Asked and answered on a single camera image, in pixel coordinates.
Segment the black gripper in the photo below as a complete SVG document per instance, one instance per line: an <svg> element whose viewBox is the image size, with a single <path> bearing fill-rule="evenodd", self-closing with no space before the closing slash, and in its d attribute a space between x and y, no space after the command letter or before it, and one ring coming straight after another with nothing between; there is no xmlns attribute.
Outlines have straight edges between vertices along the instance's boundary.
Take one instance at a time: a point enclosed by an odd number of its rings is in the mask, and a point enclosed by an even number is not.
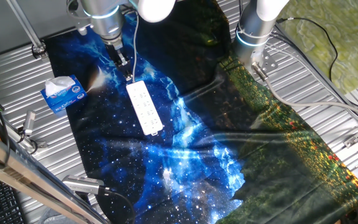
<svg viewBox="0 0 358 224"><path fill-rule="evenodd" d="M109 41L105 44L105 48L116 67L120 67L120 71L124 75L126 81L133 82L133 67L128 64L129 61L123 52L124 45L122 41Z"/></svg>

